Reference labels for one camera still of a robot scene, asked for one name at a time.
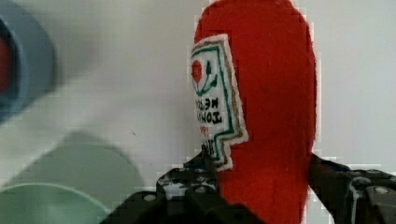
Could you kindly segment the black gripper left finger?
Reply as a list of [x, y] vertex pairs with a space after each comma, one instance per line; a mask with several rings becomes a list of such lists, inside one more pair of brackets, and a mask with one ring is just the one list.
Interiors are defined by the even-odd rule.
[[127, 198], [100, 224], [265, 224], [241, 203], [220, 195], [213, 161], [199, 153]]

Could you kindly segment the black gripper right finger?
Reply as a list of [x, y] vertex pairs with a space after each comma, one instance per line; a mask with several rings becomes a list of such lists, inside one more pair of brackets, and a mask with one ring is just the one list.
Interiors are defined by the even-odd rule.
[[313, 154], [308, 185], [334, 224], [396, 224], [394, 175], [376, 169], [352, 170]]

